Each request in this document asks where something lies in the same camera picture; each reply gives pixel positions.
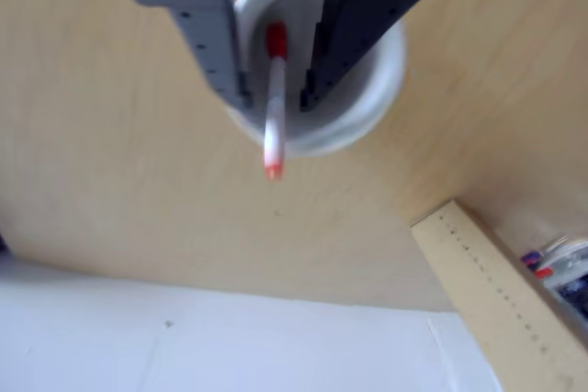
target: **pen holder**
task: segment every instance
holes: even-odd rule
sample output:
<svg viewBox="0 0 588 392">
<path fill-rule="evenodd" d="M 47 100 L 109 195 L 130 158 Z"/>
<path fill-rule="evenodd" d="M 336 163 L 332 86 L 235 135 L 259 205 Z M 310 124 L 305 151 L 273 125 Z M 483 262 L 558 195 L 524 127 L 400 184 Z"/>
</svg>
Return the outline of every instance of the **pen holder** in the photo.
<svg viewBox="0 0 588 392">
<path fill-rule="evenodd" d="M 243 112 L 229 109 L 229 114 L 260 145 L 266 122 L 269 58 L 265 32 L 269 23 L 283 21 L 288 29 L 287 156 L 319 156 L 349 146 L 376 126 L 400 90 L 405 59 L 400 21 L 316 108 L 300 112 L 300 89 L 311 64 L 322 0 L 237 0 L 235 13 L 254 105 Z"/>
</svg>

